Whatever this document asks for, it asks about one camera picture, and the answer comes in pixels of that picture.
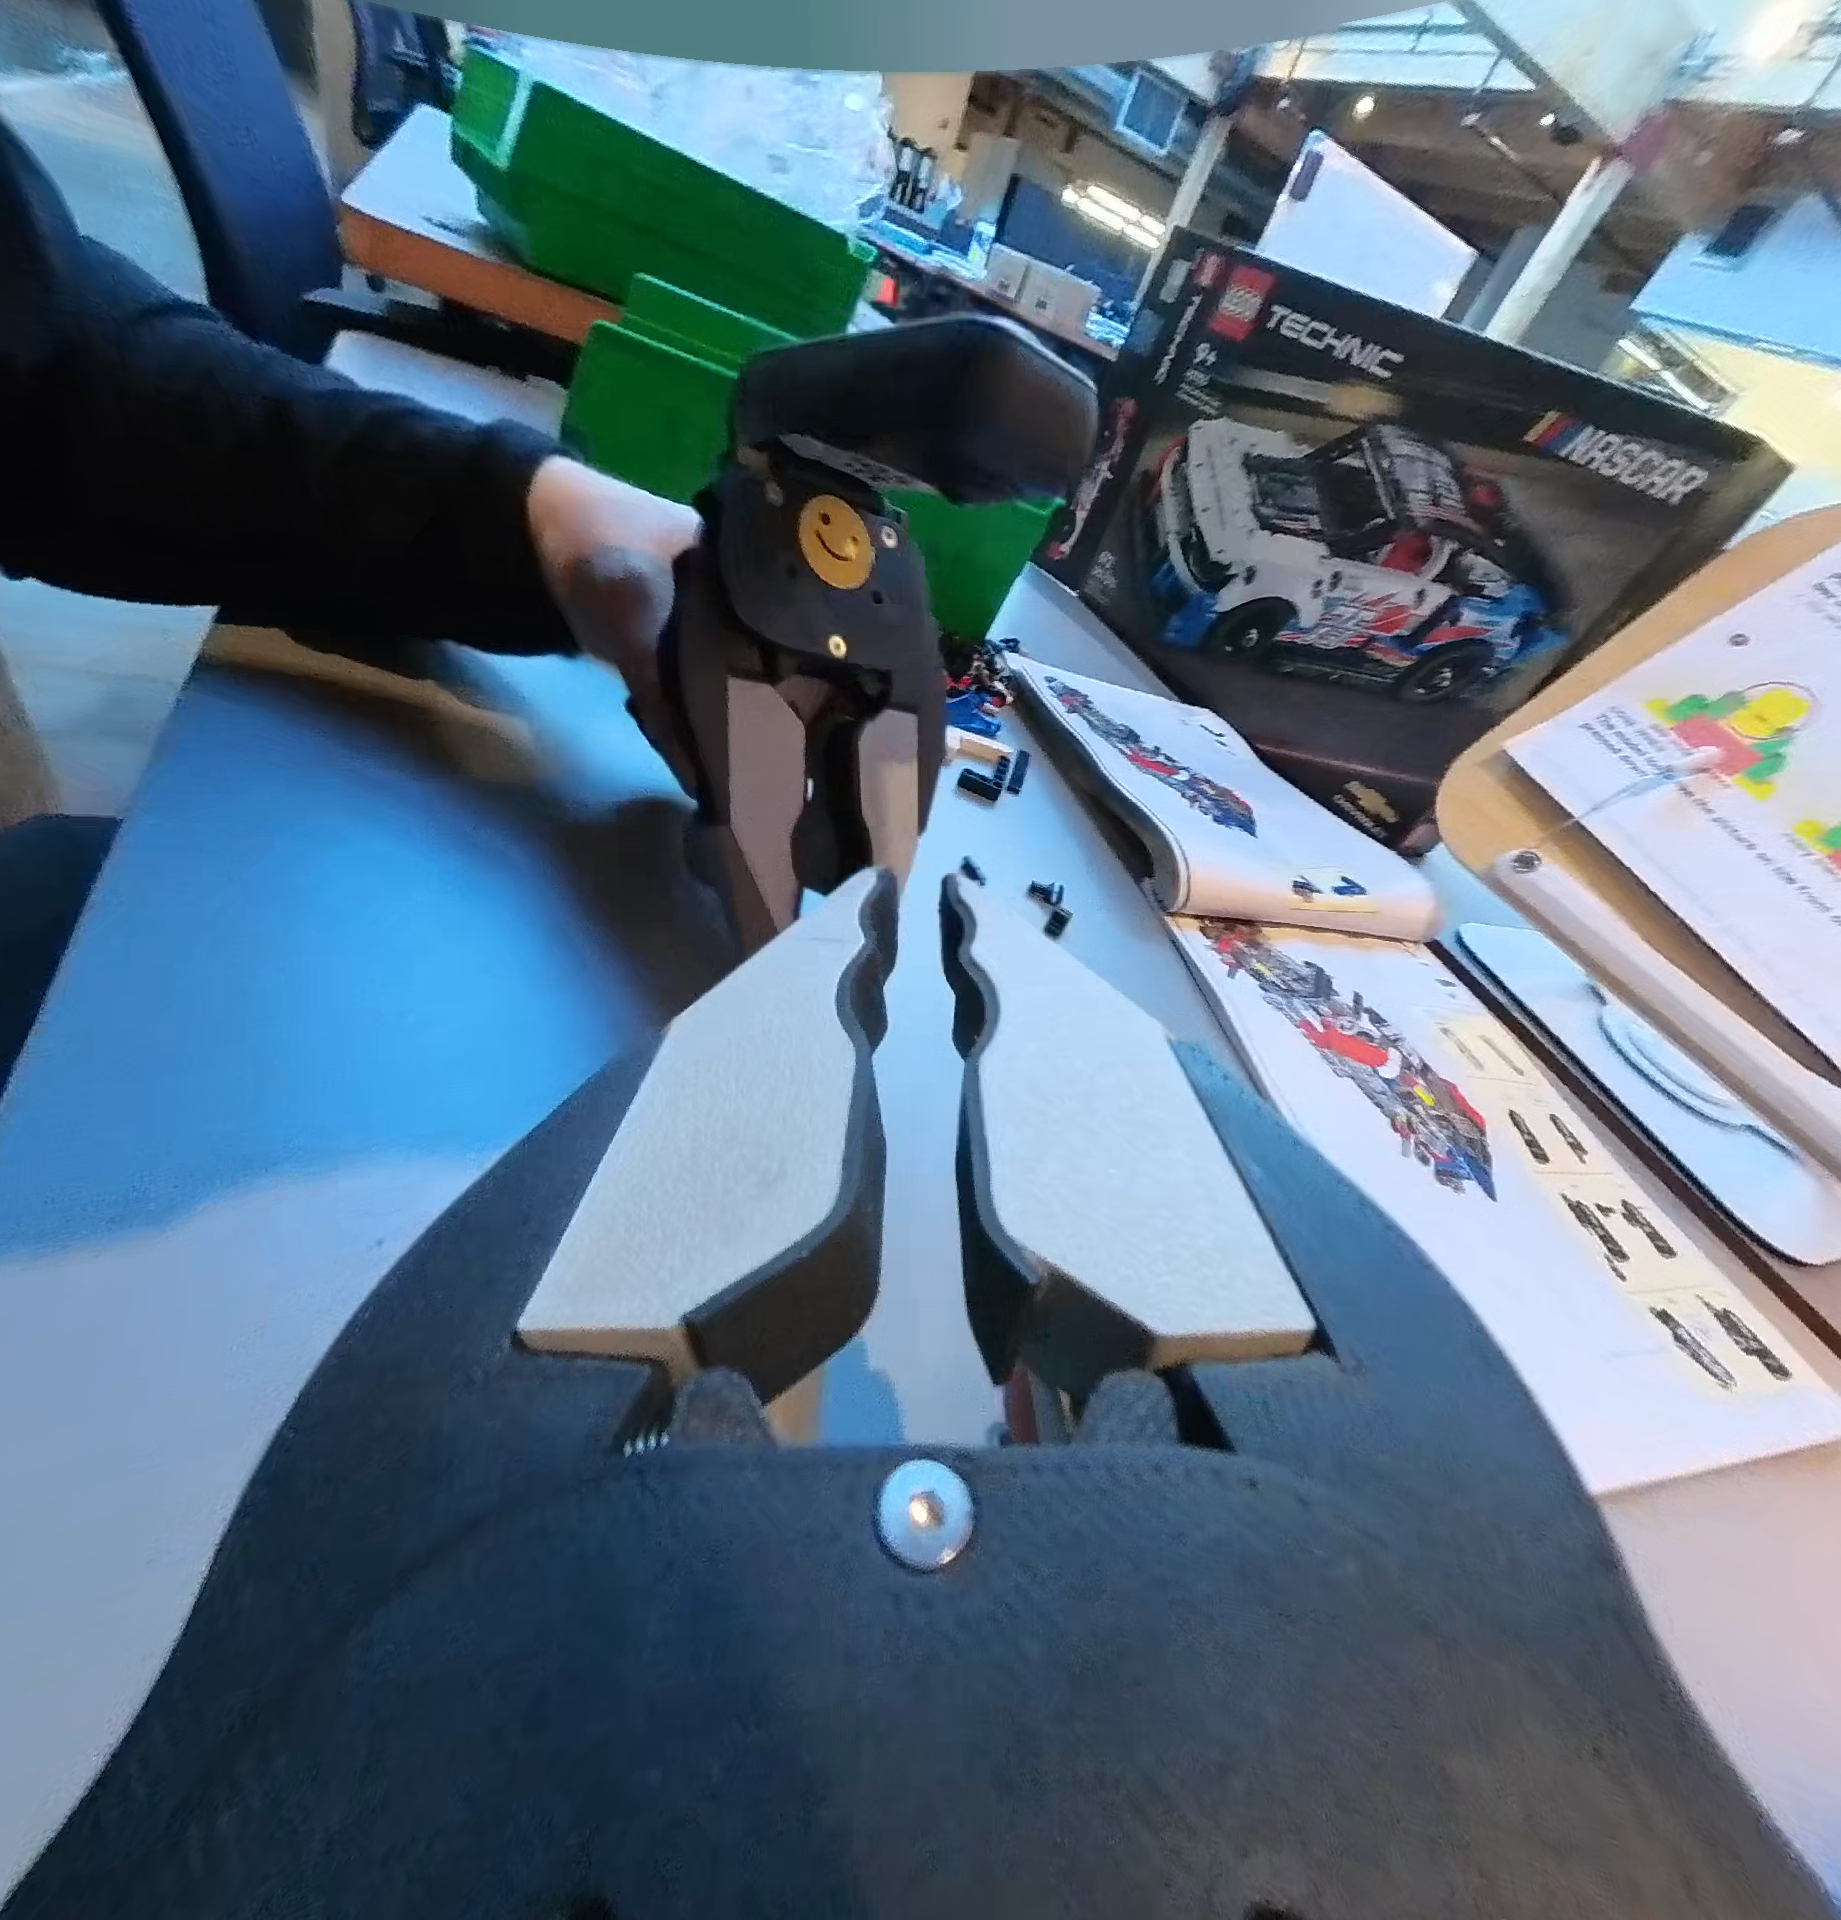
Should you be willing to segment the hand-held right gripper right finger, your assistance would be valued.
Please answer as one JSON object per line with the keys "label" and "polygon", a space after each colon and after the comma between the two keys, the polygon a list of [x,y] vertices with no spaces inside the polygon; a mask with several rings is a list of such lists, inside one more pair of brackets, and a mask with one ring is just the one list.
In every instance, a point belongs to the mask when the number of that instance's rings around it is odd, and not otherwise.
{"label": "hand-held right gripper right finger", "polygon": [[1317,1315],[1170,1032],[984,884],[939,889],[966,1313],[994,1384],[1291,1357]]}

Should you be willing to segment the printed paper sheet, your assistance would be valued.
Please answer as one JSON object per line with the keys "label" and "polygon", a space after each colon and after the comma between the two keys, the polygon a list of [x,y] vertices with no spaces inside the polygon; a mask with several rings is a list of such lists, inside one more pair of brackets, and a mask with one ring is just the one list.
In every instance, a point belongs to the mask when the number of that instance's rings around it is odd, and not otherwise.
{"label": "printed paper sheet", "polygon": [[1841,540],[1508,760],[1841,1074]]}

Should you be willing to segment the person's left forearm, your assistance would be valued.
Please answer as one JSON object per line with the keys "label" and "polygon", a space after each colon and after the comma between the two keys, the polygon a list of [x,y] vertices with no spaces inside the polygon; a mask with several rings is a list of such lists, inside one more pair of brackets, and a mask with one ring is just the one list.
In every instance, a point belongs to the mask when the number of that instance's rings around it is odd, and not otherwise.
{"label": "person's left forearm", "polygon": [[84,236],[0,118],[0,571],[374,658],[577,649],[533,548],[548,437],[267,347]]}

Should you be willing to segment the wooden edged side table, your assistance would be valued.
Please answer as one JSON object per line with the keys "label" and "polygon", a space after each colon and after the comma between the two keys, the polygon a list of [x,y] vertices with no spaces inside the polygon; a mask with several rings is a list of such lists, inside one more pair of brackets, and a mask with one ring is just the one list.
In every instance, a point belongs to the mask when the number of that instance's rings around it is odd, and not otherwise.
{"label": "wooden edged side table", "polygon": [[453,159],[453,120],[416,105],[347,184],[338,203],[351,266],[578,347],[614,299],[533,271],[482,217]]}

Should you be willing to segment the whiteboard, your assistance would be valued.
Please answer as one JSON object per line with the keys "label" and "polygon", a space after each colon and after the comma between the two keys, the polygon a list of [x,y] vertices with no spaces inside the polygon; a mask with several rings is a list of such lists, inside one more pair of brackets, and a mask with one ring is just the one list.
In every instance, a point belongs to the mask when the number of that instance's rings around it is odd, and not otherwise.
{"label": "whiteboard", "polygon": [[1367,298],[1444,319],[1477,250],[1370,166],[1311,130],[1255,254]]}

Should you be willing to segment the black toy car box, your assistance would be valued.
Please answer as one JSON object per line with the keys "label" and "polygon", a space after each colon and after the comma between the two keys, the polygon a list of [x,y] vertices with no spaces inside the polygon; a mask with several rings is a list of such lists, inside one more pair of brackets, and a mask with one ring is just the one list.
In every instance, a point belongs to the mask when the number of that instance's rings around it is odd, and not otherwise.
{"label": "black toy car box", "polygon": [[1452,764],[1789,481],[1725,420],[1176,234],[1034,563],[1395,851]]}

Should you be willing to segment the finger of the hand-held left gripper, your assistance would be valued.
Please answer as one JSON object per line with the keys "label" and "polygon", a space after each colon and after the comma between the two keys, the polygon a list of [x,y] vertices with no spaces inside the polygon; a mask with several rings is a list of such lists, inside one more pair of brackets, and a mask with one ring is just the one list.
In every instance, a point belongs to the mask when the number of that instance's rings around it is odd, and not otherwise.
{"label": "finger of the hand-held left gripper", "polygon": [[726,686],[726,906],[742,956],[797,917],[810,885],[795,834],[810,796],[809,729],[825,686],[809,673]]}
{"label": "finger of the hand-held left gripper", "polygon": [[912,713],[823,716],[809,729],[807,797],[799,814],[799,877],[812,896],[881,867],[909,881],[925,801],[920,737]]}

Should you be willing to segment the white desk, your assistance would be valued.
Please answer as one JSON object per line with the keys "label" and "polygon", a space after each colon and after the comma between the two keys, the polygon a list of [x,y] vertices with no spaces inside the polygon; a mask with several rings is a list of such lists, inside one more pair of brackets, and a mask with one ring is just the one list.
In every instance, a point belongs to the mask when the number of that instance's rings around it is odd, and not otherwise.
{"label": "white desk", "polygon": [[[1299,1355],[994,1384],[899,887],[881,1290],[772,1404],[519,1315],[750,958],[590,665],[567,851],[202,663],[0,1100],[0,1915],[1839,1915],[1461,1291],[1156,1017]],[[937,799],[931,817],[940,810]]]}

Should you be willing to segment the green plastic bin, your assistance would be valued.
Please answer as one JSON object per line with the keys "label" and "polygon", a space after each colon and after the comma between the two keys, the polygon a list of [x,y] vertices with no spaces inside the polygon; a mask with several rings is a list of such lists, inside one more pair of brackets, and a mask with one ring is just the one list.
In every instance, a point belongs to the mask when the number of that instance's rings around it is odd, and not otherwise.
{"label": "green plastic bin", "polygon": [[[563,445],[588,465],[689,506],[726,447],[739,364],[641,321],[599,321],[574,364]],[[1056,507],[1042,500],[954,504],[888,489],[927,563],[933,616],[946,636],[980,639],[1033,559]]]}
{"label": "green plastic bin", "polygon": [[634,130],[473,41],[453,161],[534,274],[622,301],[657,278],[793,337],[848,327],[870,244]]}
{"label": "green plastic bin", "polygon": [[789,331],[648,274],[632,278],[620,303],[618,326],[657,346],[732,372],[762,351],[799,344]]}

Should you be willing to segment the person's left hand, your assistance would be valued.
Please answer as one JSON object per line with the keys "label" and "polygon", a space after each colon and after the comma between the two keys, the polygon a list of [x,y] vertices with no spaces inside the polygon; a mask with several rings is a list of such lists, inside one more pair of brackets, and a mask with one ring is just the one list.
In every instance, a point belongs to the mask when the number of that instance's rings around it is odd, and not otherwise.
{"label": "person's left hand", "polygon": [[658,654],[677,562],[701,537],[699,514],[555,453],[533,476],[527,524],[574,641],[620,678],[639,729],[694,797],[696,771],[668,708]]}

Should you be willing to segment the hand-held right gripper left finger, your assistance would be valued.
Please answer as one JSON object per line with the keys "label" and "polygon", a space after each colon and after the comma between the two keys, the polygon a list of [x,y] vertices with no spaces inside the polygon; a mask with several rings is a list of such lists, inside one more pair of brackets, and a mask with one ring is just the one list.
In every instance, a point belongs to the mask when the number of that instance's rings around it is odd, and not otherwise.
{"label": "hand-held right gripper left finger", "polygon": [[519,1315],[533,1353],[707,1371],[772,1404],[865,1326],[882,1266],[875,1052],[896,953],[885,870],[668,1022]]}

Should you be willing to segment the pile of small toy bricks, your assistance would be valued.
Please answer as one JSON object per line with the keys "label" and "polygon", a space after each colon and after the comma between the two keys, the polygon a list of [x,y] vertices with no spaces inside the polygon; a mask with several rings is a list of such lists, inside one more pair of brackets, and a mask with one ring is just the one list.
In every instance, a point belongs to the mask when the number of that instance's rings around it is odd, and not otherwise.
{"label": "pile of small toy bricks", "polygon": [[923,835],[906,909],[928,921],[943,881],[956,877],[965,892],[991,887],[1049,940],[1077,947],[1094,844],[1078,793],[1016,701],[1021,645],[1010,636],[949,636],[943,660],[940,810]]}

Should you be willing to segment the folded instruction booklet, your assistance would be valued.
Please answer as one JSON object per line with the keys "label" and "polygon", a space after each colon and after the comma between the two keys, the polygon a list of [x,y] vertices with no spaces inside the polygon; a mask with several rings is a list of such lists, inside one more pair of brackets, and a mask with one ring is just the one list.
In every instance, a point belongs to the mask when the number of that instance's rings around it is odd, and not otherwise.
{"label": "folded instruction booklet", "polygon": [[1216,713],[1015,655],[1015,701],[1145,846],[1174,917],[1428,944],[1430,877],[1282,779]]}

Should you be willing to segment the open instruction sheet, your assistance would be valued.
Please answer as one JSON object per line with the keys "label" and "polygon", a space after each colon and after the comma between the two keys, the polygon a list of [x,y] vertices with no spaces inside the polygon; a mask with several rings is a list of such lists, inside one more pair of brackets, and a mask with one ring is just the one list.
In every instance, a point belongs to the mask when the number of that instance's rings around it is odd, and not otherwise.
{"label": "open instruction sheet", "polygon": [[1269,1101],[1458,1288],[1595,1495],[1841,1443],[1841,1394],[1432,947],[1166,927]]}

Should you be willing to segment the dark blue office chair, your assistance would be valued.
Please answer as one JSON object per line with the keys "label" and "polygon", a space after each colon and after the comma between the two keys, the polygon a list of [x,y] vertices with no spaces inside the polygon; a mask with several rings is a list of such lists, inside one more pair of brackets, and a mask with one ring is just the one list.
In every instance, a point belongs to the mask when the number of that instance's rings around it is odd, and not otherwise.
{"label": "dark blue office chair", "polygon": [[99,1],[158,133],[210,303],[248,337],[318,364],[343,280],[336,217],[260,8]]}

